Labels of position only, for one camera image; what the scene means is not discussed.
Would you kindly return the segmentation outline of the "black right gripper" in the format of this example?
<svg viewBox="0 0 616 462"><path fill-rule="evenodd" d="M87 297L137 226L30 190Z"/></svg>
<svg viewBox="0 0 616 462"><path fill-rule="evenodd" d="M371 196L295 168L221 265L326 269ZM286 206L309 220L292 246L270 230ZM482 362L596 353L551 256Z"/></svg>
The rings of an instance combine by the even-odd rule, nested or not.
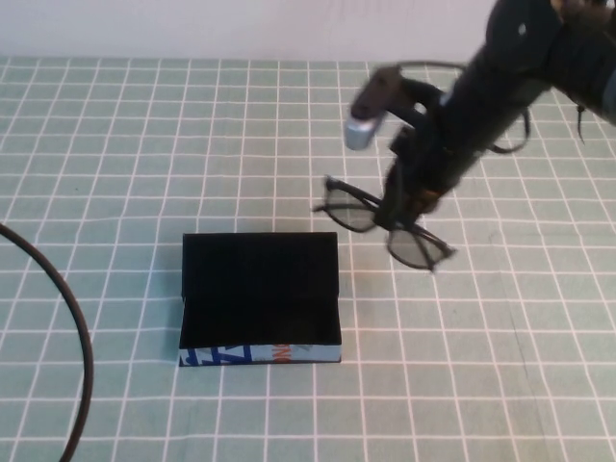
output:
<svg viewBox="0 0 616 462"><path fill-rule="evenodd" d="M383 229L406 228L405 210L434 212L441 196L527 112L527 79L482 64L463 71L448 91L410 78L399 89L396 111L420 103L426 113L411 118L390 144L397 159L378 207Z"/></svg>

